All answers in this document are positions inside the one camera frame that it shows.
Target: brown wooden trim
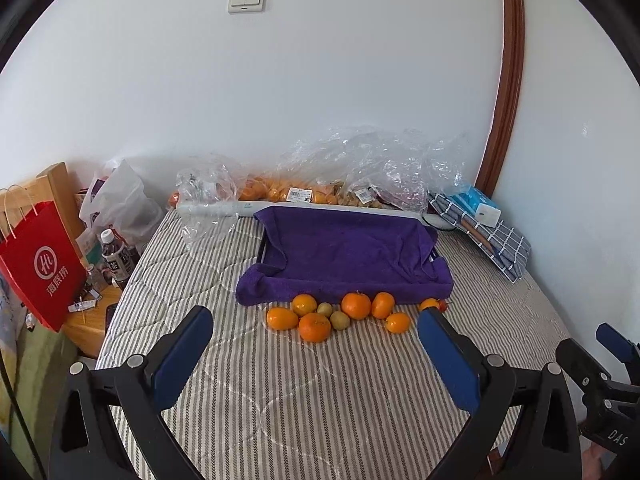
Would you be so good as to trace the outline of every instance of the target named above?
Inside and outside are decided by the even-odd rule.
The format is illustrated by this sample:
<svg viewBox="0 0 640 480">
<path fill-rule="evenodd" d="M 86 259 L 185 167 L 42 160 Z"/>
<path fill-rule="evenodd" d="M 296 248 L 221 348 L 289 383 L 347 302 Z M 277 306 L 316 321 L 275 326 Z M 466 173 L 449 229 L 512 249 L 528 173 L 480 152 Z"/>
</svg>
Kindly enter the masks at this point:
<svg viewBox="0 0 640 480">
<path fill-rule="evenodd" d="M 476 187 L 491 196 L 498 183 L 518 109 L 524 68 L 524 0 L 504 0 L 504 43 L 494 121 L 476 179 Z"/>
</svg>

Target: bottle cap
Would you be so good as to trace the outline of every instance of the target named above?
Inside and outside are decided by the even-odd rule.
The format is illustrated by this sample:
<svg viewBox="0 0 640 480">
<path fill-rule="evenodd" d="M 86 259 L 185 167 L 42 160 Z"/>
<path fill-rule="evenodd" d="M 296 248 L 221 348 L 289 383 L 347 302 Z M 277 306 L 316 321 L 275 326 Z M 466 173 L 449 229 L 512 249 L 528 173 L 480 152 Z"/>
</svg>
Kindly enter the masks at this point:
<svg viewBox="0 0 640 480">
<path fill-rule="evenodd" d="M 111 229 L 105 229 L 100 234 L 100 240 L 102 240 L 103 244 L 110 244 L 113 242 L 113 231 Z"/>
</svg>

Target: logo on red bag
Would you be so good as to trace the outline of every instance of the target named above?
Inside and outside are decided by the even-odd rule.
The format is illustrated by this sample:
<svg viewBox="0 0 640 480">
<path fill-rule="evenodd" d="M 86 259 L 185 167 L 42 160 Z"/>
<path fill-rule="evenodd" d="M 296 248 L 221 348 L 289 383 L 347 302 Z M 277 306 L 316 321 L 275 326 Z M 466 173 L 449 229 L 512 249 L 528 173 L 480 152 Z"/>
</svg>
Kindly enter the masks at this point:
<svg viewBox="0 0 640 480">
<path fill-rule="evenodd" d="M 58 270 L 58 259 L 51 247 L 41 247 L 36 251 L 33 259 L 36 274 L 43 280 L 50 280 Z"/>
</svg>

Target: green fabric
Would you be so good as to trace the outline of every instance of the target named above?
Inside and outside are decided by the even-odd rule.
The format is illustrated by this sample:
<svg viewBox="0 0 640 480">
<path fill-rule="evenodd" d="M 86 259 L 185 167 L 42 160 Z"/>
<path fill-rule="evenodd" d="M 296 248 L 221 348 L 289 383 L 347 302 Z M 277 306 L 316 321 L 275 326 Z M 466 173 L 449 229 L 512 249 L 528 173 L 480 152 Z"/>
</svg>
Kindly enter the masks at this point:
<svg viewBox="0 0 640 480">
<path fill-rule="evenodd" d="M 49 445 L 53 420 L 66 374 L 76 360 L 78 348 L 61 332 L 36 325 L 23 328 L 18 338 L 18 371 L 15 395 L 40 459 L 49 468 Z M 39 478 L 35 460 L 15 413 L 11 418 L 11 447 L 27 472 Z"/>
</svg>

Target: blue package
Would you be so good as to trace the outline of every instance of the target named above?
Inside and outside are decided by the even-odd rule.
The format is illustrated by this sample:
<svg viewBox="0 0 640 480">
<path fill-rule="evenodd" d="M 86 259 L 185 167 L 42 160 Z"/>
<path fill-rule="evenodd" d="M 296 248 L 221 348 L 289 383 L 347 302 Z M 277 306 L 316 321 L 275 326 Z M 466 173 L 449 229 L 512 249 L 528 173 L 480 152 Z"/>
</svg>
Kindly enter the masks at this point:
<svg viewBox="0 0 640 480">
<path fill-rule="evenodd" d="M 476 222 L 488 227 L 498 225 L 501 214 L 498 205 L 479 189 L 472 187 L 466 193 L 458 193 L 449 198 L 469 213 Z"/>
</svg>

